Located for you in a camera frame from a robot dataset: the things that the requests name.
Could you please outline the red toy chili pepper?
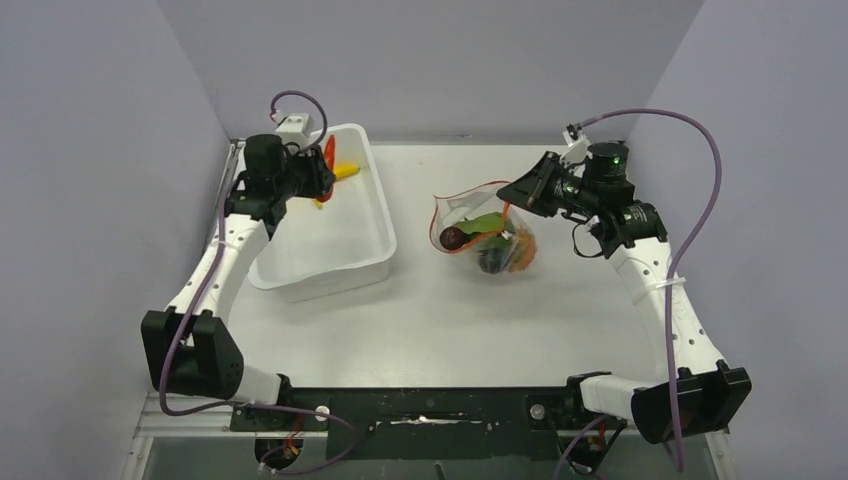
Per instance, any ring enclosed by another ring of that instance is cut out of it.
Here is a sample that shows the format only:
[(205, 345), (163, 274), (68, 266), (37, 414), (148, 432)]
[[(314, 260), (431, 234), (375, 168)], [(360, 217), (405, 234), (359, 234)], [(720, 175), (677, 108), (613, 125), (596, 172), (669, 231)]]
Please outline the red toy chili pepper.
[(336, 150), (336, 139), (334, 135), (330, 135), (323, 147), (323, 158), (326, 165), (327, 170), (330, 172), (330, 181), (328, 185), (328, 189), (324, 195), (319, 196), (315, 199), (316, 205), (319, 209), (323, 207), (323, 205), (328, 202), (333, 194), (333, 188), (336, 182), (336, 175), (334, 173), (335, 167), (335, 150)]

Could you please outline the yellow toy banana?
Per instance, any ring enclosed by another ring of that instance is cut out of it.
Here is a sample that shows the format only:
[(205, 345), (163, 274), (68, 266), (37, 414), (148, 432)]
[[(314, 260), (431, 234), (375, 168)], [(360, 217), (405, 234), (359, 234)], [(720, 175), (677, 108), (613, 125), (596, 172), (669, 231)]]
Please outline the yellow toy banana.
[[(343, 163), (336, 164), (333, 167), (333, 173), (336, 177), (336, 181), (343, 180), (349, 177), (352, 177), (358, 174), (361, 171), (361, 167), (359, 165), (353, 163)], [(324, 205), (332, 198), (334, 192), (334, 188), (331, 188), (330, 192), (324, 196), (321, 196), (314, 200), (314, 204), (318, 209), (323, 209)]]

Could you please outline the green toy vegetable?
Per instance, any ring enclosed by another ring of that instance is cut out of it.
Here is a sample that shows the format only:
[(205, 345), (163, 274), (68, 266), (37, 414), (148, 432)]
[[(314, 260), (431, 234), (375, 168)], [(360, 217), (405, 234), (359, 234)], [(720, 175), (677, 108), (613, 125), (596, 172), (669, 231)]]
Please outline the green toy vegetable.
[(452, 226), (459, 227), (468, 235), (468, 242), (459, 250), (475, 248), (477, 244), (481, 244), (482, 248), (509, 246), (516, 233), (515, 224), (502, 211), (459, 220)]

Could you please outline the toy pineapple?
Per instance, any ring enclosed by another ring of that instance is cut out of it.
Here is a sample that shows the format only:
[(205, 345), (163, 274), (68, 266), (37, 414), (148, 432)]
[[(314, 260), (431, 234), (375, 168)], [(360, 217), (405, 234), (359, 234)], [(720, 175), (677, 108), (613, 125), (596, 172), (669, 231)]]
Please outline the toy pineapple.
[(507, 263), (507, 271), (510, 273), (526, 270), (538, 251), (535, 235), (529, 228), (518, 228), (514, 240), (514, 249)]

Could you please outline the clear zip top bag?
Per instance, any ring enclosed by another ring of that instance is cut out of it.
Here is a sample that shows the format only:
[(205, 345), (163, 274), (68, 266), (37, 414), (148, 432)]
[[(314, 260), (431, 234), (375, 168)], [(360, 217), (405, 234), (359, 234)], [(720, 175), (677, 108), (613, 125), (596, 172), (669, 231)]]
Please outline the clear zip top bag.
[(434, 198), (431, 245), (463, 267), (493, 276), (527, 270), (538, 243), (516, 207), (498, 197), (504, 180)]

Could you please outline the white plastic bin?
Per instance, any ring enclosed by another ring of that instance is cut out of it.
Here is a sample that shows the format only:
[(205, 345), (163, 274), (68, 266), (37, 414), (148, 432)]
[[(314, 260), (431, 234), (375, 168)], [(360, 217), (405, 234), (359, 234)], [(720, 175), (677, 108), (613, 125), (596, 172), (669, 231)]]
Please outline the white plastic bin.
[(397, 238), (365, 129), (333, 126), (338, 164), (359, 172), (336, 183), (329, 202), (287, 202), (287, 213), (248, 272), (251, 285), (290, 303), (386, 280)]

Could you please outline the brown round toy fruit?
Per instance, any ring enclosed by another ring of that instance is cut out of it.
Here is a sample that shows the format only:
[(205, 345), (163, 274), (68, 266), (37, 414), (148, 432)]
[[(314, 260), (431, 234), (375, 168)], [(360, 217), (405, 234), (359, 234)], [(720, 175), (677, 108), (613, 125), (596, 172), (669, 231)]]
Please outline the brown round toy fruit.
[(468, 235), (459, 227), (445, 228), (438, 237), (439, 244), (446, 251), (457, 251), (468, 242)]

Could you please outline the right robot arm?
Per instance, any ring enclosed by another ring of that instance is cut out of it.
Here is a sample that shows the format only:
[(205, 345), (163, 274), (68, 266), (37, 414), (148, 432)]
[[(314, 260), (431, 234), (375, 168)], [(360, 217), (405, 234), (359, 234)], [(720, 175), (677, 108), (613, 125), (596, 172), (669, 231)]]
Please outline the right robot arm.
[(752, 381), (745, 368), (730, 366), (707, 336), (684, 279), (672, 270), (660, 215), (635, 197), (627, 178), (628, 155), (618, 142), (590, 145), (576, 164), (547, 152), (497, 192), (528, 213), (590, 223), (590, 234), (626, 286), (654, 352), (654, 384), (609, 372), (571, 378), (578, 389), (563, 398), (564, 417), (585, 427), (601, 414), (614, 416), (632, 423), (651, 444), (724, 430)]

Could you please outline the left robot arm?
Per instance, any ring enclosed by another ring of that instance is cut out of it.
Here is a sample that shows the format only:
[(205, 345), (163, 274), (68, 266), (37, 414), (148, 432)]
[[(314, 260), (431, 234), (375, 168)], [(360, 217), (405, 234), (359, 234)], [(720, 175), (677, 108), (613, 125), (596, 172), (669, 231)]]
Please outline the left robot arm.
[(254, 260), (273, 239), (293, 198), (331, 195), (336, 177), (319, 140), (259, 134), (241, 150), (243, 168), (221, 194), (212, 237), (180, 292), (142, 319), (151, 382), (168, 415), (168, 394), (212, 399), (214, 405), (282, 405), (283, 374), (247, 364), (227, 327)]

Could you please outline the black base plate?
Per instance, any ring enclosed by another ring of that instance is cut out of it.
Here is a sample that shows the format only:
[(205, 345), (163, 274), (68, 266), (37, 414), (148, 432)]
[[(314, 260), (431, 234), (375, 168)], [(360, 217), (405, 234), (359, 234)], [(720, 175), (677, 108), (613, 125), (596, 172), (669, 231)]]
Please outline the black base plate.
[(324, 441), (320, 459), (489, 460), (518, 457), (595, 469), (625, 429), (553, 387), (298, 388), (291, 412), (238, 406), (230, 428), (255, 433), (259, 461), (282, 469)]

